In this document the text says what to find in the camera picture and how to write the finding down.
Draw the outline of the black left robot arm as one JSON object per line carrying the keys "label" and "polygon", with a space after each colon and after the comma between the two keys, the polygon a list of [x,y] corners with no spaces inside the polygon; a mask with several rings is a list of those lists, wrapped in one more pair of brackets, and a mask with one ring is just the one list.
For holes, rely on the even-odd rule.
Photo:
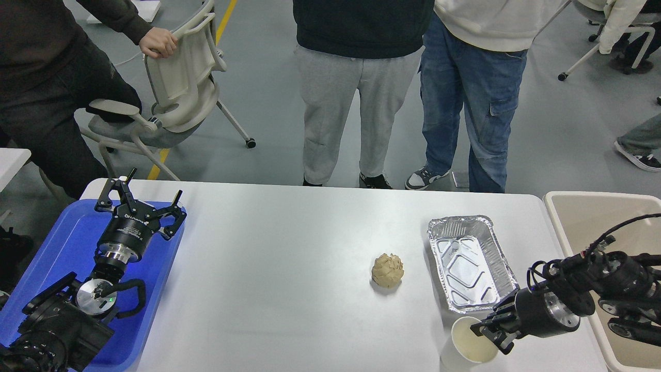
{"label": "black left robot arm", "polygon": [[98,355],[116,371],[134,359],[187,213],[182,191],[170,204],[138,200],[132,177],[60,216],[2,310],[2,371],[83,371]]}

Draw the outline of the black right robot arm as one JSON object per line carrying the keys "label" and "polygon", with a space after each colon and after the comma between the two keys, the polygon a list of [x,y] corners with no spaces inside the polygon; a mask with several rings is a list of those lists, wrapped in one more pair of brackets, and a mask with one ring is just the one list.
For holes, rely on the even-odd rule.
{"label": "black right robot arm", "polygon": [[615,241],[614,231],[651,217],[617,224],[574,256],[532,264],[527,287],[511,292],[470,330],[508,354],[515,339],[575,331],[580,318],[593,315],[599,306],[611,315],[612,332],[659,346],[659,255],[605,251]]}

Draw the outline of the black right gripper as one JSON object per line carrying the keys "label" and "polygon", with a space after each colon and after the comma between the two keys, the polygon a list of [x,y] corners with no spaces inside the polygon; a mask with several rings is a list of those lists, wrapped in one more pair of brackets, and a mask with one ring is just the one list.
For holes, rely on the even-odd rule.
{"label": "black right gripper", "polygon": [[[518,330],[508,332],[499,323],[516,323]],[[493,308],[490,319],[470,325],[476,336],[485,336],[503,354],[514,348],[514,341],[524,336],[552,337],[574,332],[580,317],[573,314],[552,292],[533,293],[513,290]]]}

